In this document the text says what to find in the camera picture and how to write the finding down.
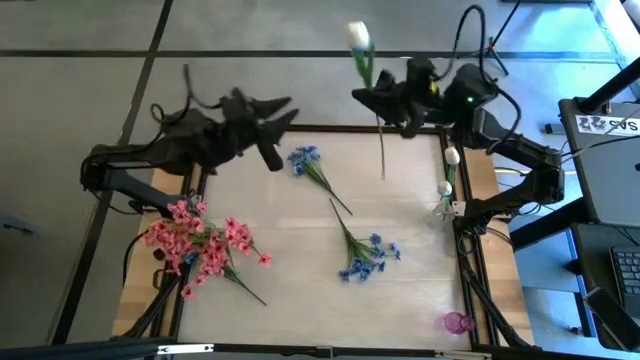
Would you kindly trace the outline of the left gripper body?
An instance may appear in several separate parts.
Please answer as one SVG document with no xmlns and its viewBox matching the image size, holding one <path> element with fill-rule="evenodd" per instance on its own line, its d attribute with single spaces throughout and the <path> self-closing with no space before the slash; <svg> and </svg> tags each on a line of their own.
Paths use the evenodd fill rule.
<svg viewBox="0 0 640 360">
<path fill-rule="evenodd" d="M 238 156 L 247 148 L 256 145 L 267 168 L 279 171 L 283 168 L 282 158 L 275 150 L 275 145 L 259 142 L 259 126 L 270 118 L 258 118 L 249 101 L 255 99 L 245 95 L 239 88 L 233 88 L 228 97 L 220 99 L 224 124 L 229 125 L 237 138 L 236 152 Z"/>
</svg>

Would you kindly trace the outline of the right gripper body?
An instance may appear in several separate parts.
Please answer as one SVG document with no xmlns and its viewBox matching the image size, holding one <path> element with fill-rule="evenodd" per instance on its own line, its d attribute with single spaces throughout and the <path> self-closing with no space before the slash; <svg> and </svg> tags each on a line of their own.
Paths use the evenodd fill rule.
<svg viewBox="0 0 640 360">
<path fill-rule="evenodd" d="M 435 65 L 428 58 L 411 58 L 406 62 L 406 79 L 401 90 L 401 103 L 407 115 L 407 124 L 401 130 L 405 139 L 417 135 L 427 112 L 442 108 L 435 70 Z"/>
</svg>

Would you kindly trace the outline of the blue artificial flower bunch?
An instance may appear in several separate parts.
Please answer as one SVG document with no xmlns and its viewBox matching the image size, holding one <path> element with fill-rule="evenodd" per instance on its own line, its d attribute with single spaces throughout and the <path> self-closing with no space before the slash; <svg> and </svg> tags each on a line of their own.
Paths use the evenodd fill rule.
<svg viewBox="0 0 640 360">
<path fill-rule="evenodd" d="M 385 271 L 388 259 L 402 259 L 399 246 L 394 242 L 385 242 L 378 233 L 372 233 L 368 238 L 356 238 L 347 228 L 334 202 L 330 201 L 330 204 L 338 219 L 346 246 L 346 266 L 338 272 L 342 282 L 349 283 L 352 278 L 366 282 L 375 271 Z"/>
<path fill-rule="evenodd" d="M 307 176 L 317 185 L 327 191 L 350 214 L 353 212 L 334 192 L 321 166 L 321 154 L 315 145 L 296 147 L 288 156 L 287 163 L 291 166 L 295 177 Z"/>
</svg>

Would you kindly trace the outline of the pink artificial flower bunch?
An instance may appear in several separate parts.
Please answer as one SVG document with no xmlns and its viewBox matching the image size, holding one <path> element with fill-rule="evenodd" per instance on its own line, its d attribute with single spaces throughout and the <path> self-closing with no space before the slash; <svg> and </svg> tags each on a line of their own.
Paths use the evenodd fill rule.
<svg viewBox="0 0 640 360">
<path fill-rule="evenodd" d="M 169 263 L 168 273 L 181 274 L 180 267 L 204 247 L 207 203 L 178 200 L 167 205 L 169 218 L 153 222 L 143 235 L 149 247 L 159 249 Z"/>
<path fill-rule="evenodd" d="M 272 257 L 260 252 L 247 224 L 240 223 L 234 218 L 227 218 L 221 228 L 208 227 L 203 231 L 194 230 L 188 235 L 191 245 L 188 256 L 191 262 L 198 264 L 195 279 L 185 285 L 180 295 L 184 300 L 195 298 L 195 291 L 202 287 L 210 278 L 223 278 L 247 291 L 260 304 L 266 302 L 254 293 L 240 278 L 233 260 L 233 252 L 242 255 L 257 255 L 258 263 L 269 268 Z"/>
</svg>

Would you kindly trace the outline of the clear crystal glass vase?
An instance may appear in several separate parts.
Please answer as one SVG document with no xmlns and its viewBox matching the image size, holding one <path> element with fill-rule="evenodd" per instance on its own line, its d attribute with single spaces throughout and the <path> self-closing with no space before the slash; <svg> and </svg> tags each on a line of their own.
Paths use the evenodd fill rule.
<svg viewBox="0 0 640 360">
<path fill-rule="evenodd" d="M 439 223 L 451 222 L 455 217 L 455 210 L 448 200 L 440 201 L 432 210 L 433 220 Z"/>
</svg>

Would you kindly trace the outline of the small pink glass vase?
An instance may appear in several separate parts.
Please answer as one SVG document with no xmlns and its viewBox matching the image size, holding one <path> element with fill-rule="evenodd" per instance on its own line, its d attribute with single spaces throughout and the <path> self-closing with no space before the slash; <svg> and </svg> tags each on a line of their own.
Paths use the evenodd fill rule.
<svg viewBox="0 0 640 360">
<path fill-rule="evenodd" d="M 446 330 L 453 335 L 461 335 L 475 329 L 475 321 L 460 312 L 448 312 L 436 318 L 434 326 L 439 330 Z"/>
</svg>

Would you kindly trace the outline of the black floor tripod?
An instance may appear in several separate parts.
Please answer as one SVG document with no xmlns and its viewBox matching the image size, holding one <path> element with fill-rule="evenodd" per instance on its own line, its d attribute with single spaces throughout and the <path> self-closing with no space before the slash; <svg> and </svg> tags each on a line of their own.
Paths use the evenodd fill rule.
<svg viewBox="0 0 640 360">
<path fill-rule="evenodd" d="M 497 45 L 497 42 L 499 41 L 499 39 L 502 37 L 504 31 L 506 30 L 507 26 L 511 22 L 512 18 L 514 17 L 516 11 L 520 7 L 520 5 L 521 5 L 523 0 L 502 0 L 502 1 L 507 2 L 507 3 L 514 3 L 514 6 L 513 6 L 512 10 L 510 11 L 509 15 L 505 19 L 504 23 L 502 24 L 502 26 L 499 29 L 499 31 L 497 32 L 497 34 L 494 37 L 490 37 L 489 38 L 489 44 L 487 46 L 484 46 L 484 47 L 480 48 L 479 50 L 470 52 L 469 56 L 470 57 L 479 57 L 480 55 L 483 55 L 483 56 L 487 56 L 489 58 L 494 59 L 497 62 L 497 64 L 500 67 L 500 69 L 502 70 L 502 72 L 504 73 L 504 75 L 508 76 L 509 75 L 509 71 L 506 68 L 506 66 L 505 66 L 504 62 L 502 61 L 501 57 L 499 56 L 499 54 L 498 54 L 498 52 L 496 50 L 496 45 Z"/>
</svg>

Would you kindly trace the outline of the white printed sticker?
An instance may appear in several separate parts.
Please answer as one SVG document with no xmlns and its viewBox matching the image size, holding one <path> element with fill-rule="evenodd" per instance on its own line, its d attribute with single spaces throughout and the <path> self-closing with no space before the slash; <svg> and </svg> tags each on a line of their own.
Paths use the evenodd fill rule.
<svg viewBox="0 0 640 360">
<path fill-rule="evenodd" d="M 623 117 L 575 115 L 575 123 L 580 133 L 622 137 L 640 135 L 640 119 L 636 118 L 624 120 Z"/>
</svg>

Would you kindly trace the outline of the black desk stand pole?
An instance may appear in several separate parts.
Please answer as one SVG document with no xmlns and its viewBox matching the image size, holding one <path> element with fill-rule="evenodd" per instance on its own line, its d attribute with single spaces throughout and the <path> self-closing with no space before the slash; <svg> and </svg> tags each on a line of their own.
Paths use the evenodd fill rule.
<svg viewBox="0 0 640 360">
<path fill-rule="evenodd" d="M 607 113 L 611 100 L 640 79 L 640 56 L 587 98 L 578 98 L 578 109 L 586 114 Z"/>
</svg>

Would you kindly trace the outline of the black laptop desk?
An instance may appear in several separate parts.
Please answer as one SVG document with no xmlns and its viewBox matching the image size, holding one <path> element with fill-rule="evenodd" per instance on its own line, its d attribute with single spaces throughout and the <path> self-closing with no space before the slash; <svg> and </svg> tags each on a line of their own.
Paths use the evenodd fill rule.
<svg viewBox="0 0 640 360">
<path fill-rule="evenodd" d="M 573 224 L 571 232 L 578 256 L 579 273 L 583 276 L 586 286 L 586 294 L 578 302 L 586 306 L 588 315 L 595 317 L 595 331 L 598 341 L 605 348 L 637 352 L 640 355 L 640 350 L 628 351 L 620 347 L 584 300 L 589 292 L 596 288 L 602 288 L 607 290 L 622 305 L 614 278 L 609 249 L 613 246 L 640 246 L 640 230 L 631 229 L 627 231 L 612 226 Z"/>
</svg>

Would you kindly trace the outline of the black rig overhead beam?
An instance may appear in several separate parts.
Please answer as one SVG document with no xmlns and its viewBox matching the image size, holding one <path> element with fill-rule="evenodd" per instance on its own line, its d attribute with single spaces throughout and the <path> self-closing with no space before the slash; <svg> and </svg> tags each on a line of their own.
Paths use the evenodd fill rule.
<svg viewBox="0 0 640 360">
<path fill-rule="evenodd" d="M 116 340 L 0 349 L 0 360 L 131 360 L 191 353 L 247 353 L 339 356 L 428 357 L 458 360 L 614 360 L 597 356 L 557 353 L 527 348 L 477 345 L 470 350 L 387 349 L 333 346 L 285 346 L 228 343 L 178 343 L 172 338 L 118 338 Z"/>
</svg>

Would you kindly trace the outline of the smartphone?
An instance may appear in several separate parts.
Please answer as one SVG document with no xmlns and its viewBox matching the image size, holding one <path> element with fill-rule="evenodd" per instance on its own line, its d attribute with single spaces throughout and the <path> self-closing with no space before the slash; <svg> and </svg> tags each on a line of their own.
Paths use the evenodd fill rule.
<svg viewBox="0 0 640 360">
<path fill-rule="evenodd" d="M 640 325 L 605 289 L 596 288 L 584 298 L 614 341 L 624 350 L 640 350 Z"/>
</svg>

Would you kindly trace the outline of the black aluminium table frame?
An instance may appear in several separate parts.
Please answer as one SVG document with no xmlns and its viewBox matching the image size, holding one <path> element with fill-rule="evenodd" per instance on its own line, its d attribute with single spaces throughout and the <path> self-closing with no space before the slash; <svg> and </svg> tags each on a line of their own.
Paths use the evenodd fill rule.
<svg viewBox="0 0 640 360">
<path fill-rule="evenodd" d="M 294 125 L 288 134 L 297 134 L 297 133 L 312 133 L 315 135 L 318 134 L 373 134 L 377 130 L 373 126 L 356 126 L 356 125 Z M 444 148 L 446 147 L 447 139 L 444 135 L 443 130 L 438 130 L 435 128 L 426 128 L 419 131 L 420 135 L 425 136 L 435 136 L 438 138 L 440 144 L 442 145 L 442 151 L 444 152 Z M 483 157 L 484 155 L 480 155 L 478 152 L 465 153 L 464 150 L 461 153 L 463 162 L 466 160 L 471 160 L 476 165 L 480 166 L 482 169 L 480 170 L 468 170 L 465 167 L 467 165 L 462 165 L 462 177 L 463 180 L 461 182 L 463 185 L 469 185 L 469 189 L 471 189 L 471 184 L 475 181 L 479 184 L 478 179 L 471 180 L 472 172 L 476 172 L 477 174 L 486 173 L 488 174 L 489 170 L 488 163 L 489 158 Z M 204 194 L 206 183 L 207 183 L 206 174 L 202 173 L 198 166 L 191 166 L 185 176 L 174 176 L 170 175 L 162 170 L 154 170 L 151 186 L 156 190 L 166 190 L 169 191 L 170 195 L 175 195 L 178 190 L 182 193 L 191 194 L 194 193 L 196 195 Z M 493 231 L 493 235 L 487 235 L 482 240 L 476 240 L 476 250 L 473 255 L 474 260 L 469 261 L 471 268 L 474 271 L 477 271 L 477 277 L 482 283 L 484 289 L 490 293 L 491 285 L 495 285 L 494 288 L 500 290 L 500 284 L 498 280 L 493 279 L 490 280 L 491 276 L 487 273 L 487 261 L 493 261 L 491 258 L 496 258 L 496 251 L 498 250 L 489 250 L 487 247 L 482 250 L 482 246 L 489 246 L 489 240 L 496 240 L 500 236 L 506 236 L 502 230 L 491 230 Z M 164 275 L 168 275 L 165 272 L 165 267 L 168 265 L 160 260 L 156 260 L 153 257 L 152 250 L 143 248 L 143 244 L 141 242 L 130 243 L 130 246 L 127 248 L 126 254 L 128 257 L 125 258 L 125 263 L 128 264 L 126 267 L 125 275 L 128 277 L 124 281 L 122 293 L 120 296 L 118 310 L 116 314 L 116 318 L 113 322 L 112 326 L 112 336 L 115 337 L 117 334 L 121 334 L 132 325 L 135 320 L 142 314 L 144 308 L 150 304 L 152 299 L 154 298 L 157 290 L 160 288 L 161 280 Z M 504 289 L 509 291 L 515 289 L 515 284 L 520 282 L 517 280 L 517 275 L 515 274 L 515 270 L 510 270 L 510 277 L 513 278 L 510 284 L 507 284 L 505 281 L 500 280 L 504 283 L 502 286 Z M 480 310 L 478 306 L 481 306 L 481 302 L 477 297 L 474 290 L 471 289 L 470 284 L 465 282 L 466 280 L 462 280 L 462 290 L 463 295 L 465 297 L 465 301 L 467 301 L 467 297 L 471 301 L 469 304 L 465 303 L 466 310 L 471 311 L 472 315 L 476 317 L 476 320 L 480 322 L 476 323 L 476 330 L 470 333 L 471 339 L 471 347 L 477 345 L 489 345 L 494 347 L 510 347 L 506 344 L 506 340 L 503 335 L 499 332 L 497 327 L 494 325 L 493 321 L 489 318 L 489 314 L 486 310 Z M 533 342 L 533 333 L 531 330 L 530 321 L 528 319 L 528 315 L 525 314 L 524 305 L 520 304 L 516 306 L 518 309 L 514 310 L 515 312 L 504 315 L 505 319 L 514 316 L 519 316 L 520 320 L 524 321 L 524 325 L 516 325 L 515 331 L 517 334 L 524 340 L 528 340 Z"/>
</svg>

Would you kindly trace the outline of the black rig frame post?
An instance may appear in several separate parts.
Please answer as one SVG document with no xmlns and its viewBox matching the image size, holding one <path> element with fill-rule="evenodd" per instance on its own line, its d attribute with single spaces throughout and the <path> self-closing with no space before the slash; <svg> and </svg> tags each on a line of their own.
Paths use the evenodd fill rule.
<svg viewBox="0 0 640 360">
<path fill-rule="evenodd" d="M 466 255 L 463 255 L 459 260 L 459 263 L 462 267 L 462 277 L 470 284 L 472 289 L 475 291 L 477 297 L 480 302 L 484 306 L 485 310 L 489 314 L 489 318 L 493 321 L 494 325 L 497 327 L 499 332 L 505 338 L 507 344 L 510 347 L 529 347 L 529 344 L 522 339 L 515 329 L 507 322 L 504 318 L 496 304 L 491 299 L 488 292 L 484 289 L 482 284 L 480 283 L 477 275 L 471 268 L 471 265 L 467 259 Z"/>
<path fill-rule="evenodd" d="M 180 266 L 180 275 L 164 275 L 160 288 L 135 322 L 115 338 L 142 338 L 149 330 L 149 337 L 177 338 L 185 300 L 181 291 L 187 284 L 191 266 Z"/>
</svg>

